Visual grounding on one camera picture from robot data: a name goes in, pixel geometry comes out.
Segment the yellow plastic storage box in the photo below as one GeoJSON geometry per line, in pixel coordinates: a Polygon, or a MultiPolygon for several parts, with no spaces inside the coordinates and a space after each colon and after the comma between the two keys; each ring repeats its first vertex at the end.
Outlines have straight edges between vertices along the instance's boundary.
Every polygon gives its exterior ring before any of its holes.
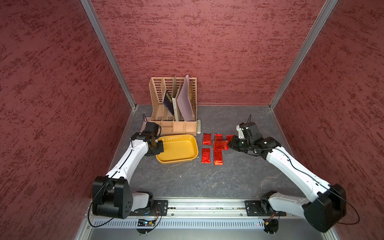
{"type": "Polygon", "coordinates": [[[164,152],[156,155],[161,164],[183,163],[196,159],[199,154],[196,138],[192,135],[173,135],[159,138],[164,152]]]}

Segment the red tea bag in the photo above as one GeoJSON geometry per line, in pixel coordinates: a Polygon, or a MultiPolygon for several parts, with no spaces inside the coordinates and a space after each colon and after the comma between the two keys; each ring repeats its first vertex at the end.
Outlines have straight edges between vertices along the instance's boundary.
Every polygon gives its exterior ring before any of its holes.
{"type": "Polygon", "coordinates": [[[227,151],[229,145],[227,141],[214,141],[213,150],[214,151],[227,151]]]}
{"type": "Polygon", "coordinates": [[[223,141],[223,135],[222,134],[215,134],[215,142],[223,141]]]}
{"type": "Polygon", "coordinates": [[[211,149],[203,148],[202,149],[202,164],[211,163],[211,149]]]}
{"type": "Polygon", "coordinates": [[[214,151],[214,165],[215,166],[222,166],[223,165],[222,151],[214,151]]]}
{"type": "Polygon", "coordinates": [[[212,135],[204,133],[203,135],[203,145],[210,146],[212,144],[212,135]]]}
{"type": "Polygon", "coordinates": [[[227,135],[227,143],[233,139],[234,135],[227,135]]]}

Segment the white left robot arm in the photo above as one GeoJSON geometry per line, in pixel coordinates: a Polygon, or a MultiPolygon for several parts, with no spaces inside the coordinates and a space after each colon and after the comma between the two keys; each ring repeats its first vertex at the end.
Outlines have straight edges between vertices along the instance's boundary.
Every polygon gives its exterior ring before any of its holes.
{"type": "Polygon", "coordinates": [[[152,132],[135,133],[130,145],[117,164],[105,175],[93,182],[92,213],[113,219],[125,219],[131,212],[152,212],[153,194],[133,193],[131,178],[145,156],[154,156],[164,151],[163,142],[152,132]]]}

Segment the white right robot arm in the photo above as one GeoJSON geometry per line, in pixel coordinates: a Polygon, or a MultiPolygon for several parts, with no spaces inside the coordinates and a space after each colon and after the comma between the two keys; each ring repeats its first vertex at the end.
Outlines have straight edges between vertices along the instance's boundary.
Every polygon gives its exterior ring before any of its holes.
{"type": "Polygon", "coordinates": [[[237,152],[253,152],[284,173],[305,195],[303,198],[270,191],[261,197],[261,209],[285,212],[301,217],[317,231],[325,233],[347,214],[345,189],[331,185],[313,174],[292,157],[275,139],[268,137],[256,142],[234,136],[229,148],[237,152]]]}

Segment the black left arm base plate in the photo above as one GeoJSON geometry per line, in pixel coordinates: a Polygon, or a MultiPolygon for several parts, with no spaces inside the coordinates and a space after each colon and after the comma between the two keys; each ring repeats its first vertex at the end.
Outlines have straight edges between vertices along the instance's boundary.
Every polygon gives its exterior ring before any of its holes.
{"type": "Polygon", "coordinates": [[[140,217],[160,217],[166,216],[168,213],[168,200],[154,200],[151,207],[146,209],[138,209],[130,212],[129,216],[140,216],[140,217]]]}

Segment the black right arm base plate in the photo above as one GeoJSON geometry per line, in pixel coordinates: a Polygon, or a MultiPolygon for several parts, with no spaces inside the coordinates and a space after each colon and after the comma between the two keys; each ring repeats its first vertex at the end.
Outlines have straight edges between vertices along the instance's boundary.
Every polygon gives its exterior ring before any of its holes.
{"type": "Polygon", "coordinates": [[[245,209],[248,217],[266,217],[272,215],[275,217],[286,217],[287,213],[273,210],[266,200],[248,200],[245,201],[245,209]]]}

